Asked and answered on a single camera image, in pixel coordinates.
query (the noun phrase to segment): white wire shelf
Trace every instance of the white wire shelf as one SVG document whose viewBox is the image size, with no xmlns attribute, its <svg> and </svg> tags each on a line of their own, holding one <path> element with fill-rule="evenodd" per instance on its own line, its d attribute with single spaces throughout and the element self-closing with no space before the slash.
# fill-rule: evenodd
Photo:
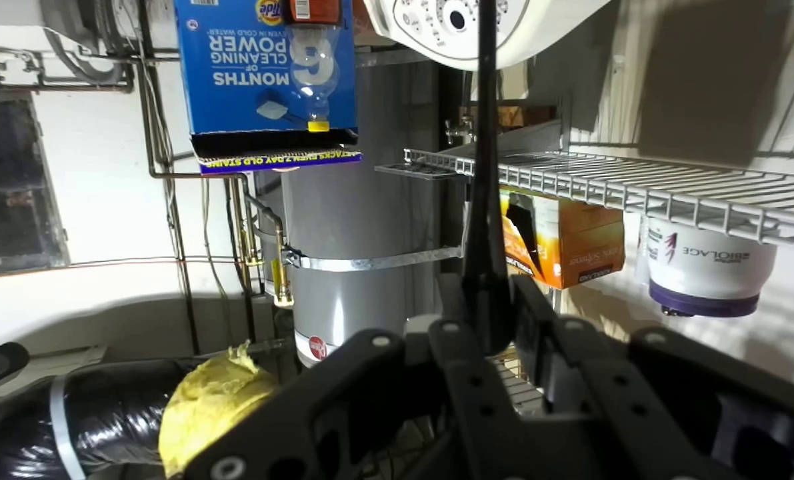
<svg viewBox="0 0 794 480">
<path fill-rule="evenodd" d="M 406 149 L 405 161 L 473 176 L 470 158 Z M 540 152 L 501 157 L 500 183 L 794 248 L 794 175 Z"/>
</svg>

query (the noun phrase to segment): blue box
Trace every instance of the blue box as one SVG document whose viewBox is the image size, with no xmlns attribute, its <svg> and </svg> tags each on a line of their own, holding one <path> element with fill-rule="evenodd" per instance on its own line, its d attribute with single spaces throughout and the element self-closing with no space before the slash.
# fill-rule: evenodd
<svg viewBox="0 0 794 480">
<path fill-rule="evenodd" d="M 341 2 L 341 25 L 311 29 L 288 25 L 281 0 L 175 0 L 202 173 L 360 158 L 346 148 L 357 140 L 355 49 L 351 0 Z"/>
</svg>

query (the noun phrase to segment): window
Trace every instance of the window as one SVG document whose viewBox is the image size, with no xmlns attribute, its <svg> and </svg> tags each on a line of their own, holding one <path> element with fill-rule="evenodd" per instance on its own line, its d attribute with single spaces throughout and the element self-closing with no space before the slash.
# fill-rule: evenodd
<svg viewBox="0 0 794 480">
<path fill-rule="evenodd" d="M 0 98 L 0 273 L 65 264 L 41 152 L 30 101 Z"/>
</svg>

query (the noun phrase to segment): tape band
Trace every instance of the tape band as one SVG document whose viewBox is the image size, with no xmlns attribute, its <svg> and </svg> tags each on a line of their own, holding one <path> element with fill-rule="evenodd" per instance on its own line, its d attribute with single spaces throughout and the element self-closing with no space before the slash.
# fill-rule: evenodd
<svg viewBox="0 0 794 480">
<path fill-rule="evenodd" d="M 53 439 L 59 459 L 65 467 L 70 480 L 85 480 L 85 472 L 79 464 L 77 452 L 71 443 L 68 432 L 68 418 L 65 416 L 65 376 L 59 375 L 50 385 L 50 425 L 53 428 Z"/>
</svg>

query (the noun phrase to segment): detergent box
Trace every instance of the detergent box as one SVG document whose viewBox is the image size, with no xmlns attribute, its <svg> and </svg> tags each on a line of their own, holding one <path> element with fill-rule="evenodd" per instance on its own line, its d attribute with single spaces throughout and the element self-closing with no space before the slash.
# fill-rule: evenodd
<svg viewBox="0 0 794 480">
<path fill-rule="evenodd" d="M 510 273 L 564 289 L 625 264 L 620 210 L 501 189 L 501 212 Z"/>
<path fill-rule="evenodd" d="M 189 126 L 202 173 L 361 158 L 352 148 L 352 2 L 314 1 L 335 2 L 328 24 L 293 21 L 311 18 L 311 0 L 175 0 Z"/>
</svg>

